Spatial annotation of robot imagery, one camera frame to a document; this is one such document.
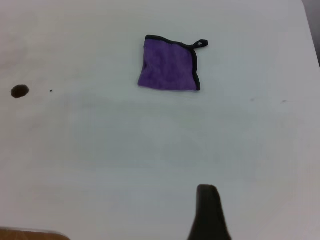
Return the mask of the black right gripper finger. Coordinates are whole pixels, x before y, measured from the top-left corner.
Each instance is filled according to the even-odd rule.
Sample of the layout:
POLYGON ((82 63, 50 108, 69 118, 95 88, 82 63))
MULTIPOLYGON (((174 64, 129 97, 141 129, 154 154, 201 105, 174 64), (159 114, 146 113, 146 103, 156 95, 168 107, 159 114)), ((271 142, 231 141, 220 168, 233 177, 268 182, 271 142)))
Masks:
POLYGON ((200 184, 196 191, 196 211, 189 240, 230 240, 221 197, 217 188, 200 184))

